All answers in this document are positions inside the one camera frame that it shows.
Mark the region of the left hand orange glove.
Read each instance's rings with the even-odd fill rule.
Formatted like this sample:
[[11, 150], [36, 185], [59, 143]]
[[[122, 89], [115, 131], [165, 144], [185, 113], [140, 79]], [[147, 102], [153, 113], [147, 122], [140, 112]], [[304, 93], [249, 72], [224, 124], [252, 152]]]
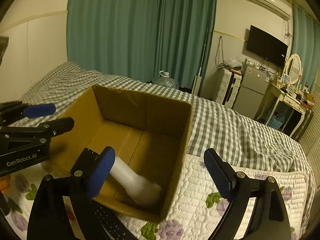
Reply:
[[10, 191], [11, 188], [11, 175], [3, 176], [0, 178], [0, 191], [5, 194]]

